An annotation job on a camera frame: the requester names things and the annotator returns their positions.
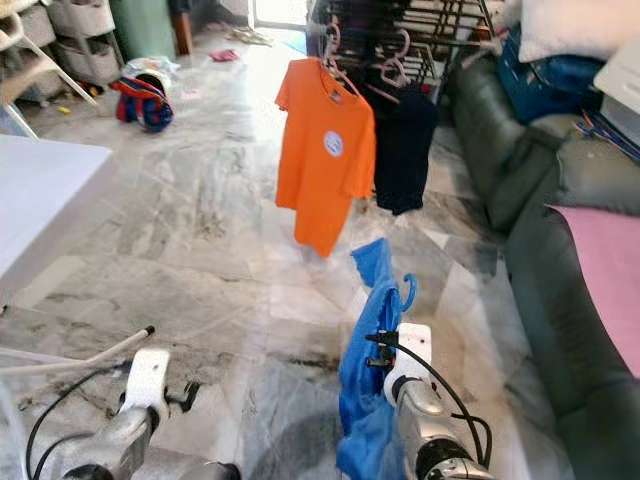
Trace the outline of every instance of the white plastic chair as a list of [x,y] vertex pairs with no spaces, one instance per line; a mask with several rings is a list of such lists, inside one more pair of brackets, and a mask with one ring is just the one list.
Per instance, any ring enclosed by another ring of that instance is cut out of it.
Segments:
[[[6,6],[6,1],[7,0],[0,0],[3,4],[2,8],[0,8],[0,13],[8,13],[9,11]],[[25,0],[19,0],[16,3],[25,3]],[[29,124],[22,118],[22,115],[20,115],[20,112],[15,105],[13,105],[13,102],[22,92],[31,87],[38,78],[48,72],[56,73],[62,80],[69,84],[83,100],[102,113],[100,105],[67,75],[56,62],[51,60],[46,53],[25,36],[22,21],[15,11],[8,13],[4,18],[0,18],[0,24],[2,26],[2,29],[0,29],[0,52],[10,47],[20,46],[27,48],[36,55],[35,61],[29,62],[28,65],[24,66],[23,70],[0,84],[0,106],[2,106],[2,109],[11,117],[25,135],[31,138],[38,138]]]

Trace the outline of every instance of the white pillow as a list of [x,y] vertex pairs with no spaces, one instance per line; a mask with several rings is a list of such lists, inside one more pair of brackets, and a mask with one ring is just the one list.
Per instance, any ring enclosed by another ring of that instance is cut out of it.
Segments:
[[608,60],[640,33],[640,0],[523,0],[518,59],[572,54]]

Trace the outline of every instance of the blue cloth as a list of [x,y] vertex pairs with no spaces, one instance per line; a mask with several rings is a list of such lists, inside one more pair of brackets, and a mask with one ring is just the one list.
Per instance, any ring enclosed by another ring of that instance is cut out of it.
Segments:
[[351,480],[405,480],[393,407],[382,391],[384,372],[366,366],[367,358],[379,356],[378,347],[365,340],[365,335],[398,328],[402,312],[413,302],[415,277],[404,278],[411,286],[409,298],[402,304],[386,239],[378,239],[351,255],[372,291],[340,364],[340,418],[345,437],[338,444],[337,465]]

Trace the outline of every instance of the wire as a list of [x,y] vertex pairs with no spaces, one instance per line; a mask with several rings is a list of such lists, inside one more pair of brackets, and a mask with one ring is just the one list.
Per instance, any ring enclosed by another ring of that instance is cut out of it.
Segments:
[[73,385],[71,385],[71,386],[67,387],[65,390],[63,390],[62,393],[60,394],[60,396],[56,399],[56,401],[53,402],[51,405],[49,405],[44,412],[42,412],[42,415],[40,415],[40,417],[38,417],[38,419],[36,420],[36,423],[33,425],[33,428],[31,429],[31,433],[29,433],[29,439],[27,440],[27,448],[26,448],[26,451],[25,451],[25,465],[26,465],[26,469],[27,469],[27,478],[29,480],[35,480],[35,478],[33,476],[33,473],[32,473],[32,470],[31,470],[31,455],[33,453],[33,444],[34,444],[35,439],[36,439],[36,434],[38,433],[38,430],[40,429],[40,426],[42,425],[42,422],[44,422],[45,418],[47,418],[47,415],[49,415],[51,413],[51,411],[60,404],[60,402],[62,402],[71,393],[73,393],[73,391],[77,390],[79,387],[84,385],[86,382],[91,380],[96,375],[109,373],[109,372],[111,372],[113,370],[117,370],[117,369],[123,369],[123,368],[126,368],[127,366],[131,366],[131,361],[130,360],[127,360],[127,361],[125,361],[125,362],[123,362],[123,363],[121,363],[119,365],[115,365],[115,366],[111,366],[111,367],[107,367],[107,368],[101,368],[99,370],[94,370],[90,374],[85,375],[84,377],[82,377],[80,380],[78,380]]
[[[452,413],[451,416],[459,420],[466,420],[464,418],[464,415],[460,415],[459,413]],[[484,428],[484,432],[487,438],[487,443],[484,447],[484,458],[482,459],[482,461],[488,467],[489,464],[491,463],[491,451],[493,450],[493,435],[491,434],[491,427],[489,427],[489,424],[482,417],[476,417],[475,415],[471,415],[471,420],[473,420],[476,423],[479,423],[480,425],[482,425],[482,428]]]
[[44,468],[44,464],[47,461],[47,458],[49,458],[49,455],[51,455],[51,452],[53,452],[55,450],[55,448],[65,442],[69,442],[71,440],[78,440],[80,438],[87,438],[87,437],[91,437],[93,436],[93,433],[76,433],[73,435],[68,435],[66,437],[62,437],[61,439],[57,440],[55,443],[53,443],[51,446],[49,446],[49,448],[47,448],[44,453],[42,454],[42,457],[40,457],[40,461],[38,462],[38,466],[36,467],[36,471],[33,474],[33,480],[40,480],[40,475],[42,474],[42,469]]
[[388,345],[390,347],[394,347],[400,351],[403,351],[404,353],[409,355],[411,358],[413,358],[416,362],[418,362],[420,365],[422,365],[425,369],[427,369],[427,371],[431,375],[433,375],[436,380],[438,380],[440,385],[444,387],[444,389],[447,391],[447,393],[451,396],[453,401],[456,403],[456,405],[462,412],[463,418],[467,421],[467,424],[469,425],[469,430],[471,431],[471,436],[473,437],[473,443],[476,448],[476,458],[478,459],[478,463],[488,469],[489,465],[488,463],[485,463],[485,457],[482,452],[482,445],[480,444],[480,436],[478,435],[478,430],[476,429],[476,425],[473,422],[473,418],[471,417],[469,410],[467,410],[467,407],[465,406],[460,396],[451,387],[451,385],[449,385],[449,383],[442,377],[442,375],[438,373],[438,371],[435,368],[433,368],[431,365],[429,365],[429,363],[427,363],[425,360],[420,358],[420,356],[418,356],[412,350],[408,349],[404,345],[400,345],[398,341],[394,338],[395,336],[394,334],[395,332],[385,332],[385,333],[379,333],[374,335],[366,335],[365,338],[367,340],[377,342],[377,343],[382,343],[384,345]]

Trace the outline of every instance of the clothes drying rack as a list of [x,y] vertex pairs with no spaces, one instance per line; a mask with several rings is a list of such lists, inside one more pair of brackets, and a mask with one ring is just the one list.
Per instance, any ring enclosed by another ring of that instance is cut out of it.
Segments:
[[409,78],[430,86],[434,101],[460,48],[501,48],[484,0],[329,0],[318,13],[340,25],[336,60],[347,71],[401,51],[406,30],[411,44],[401,62]]

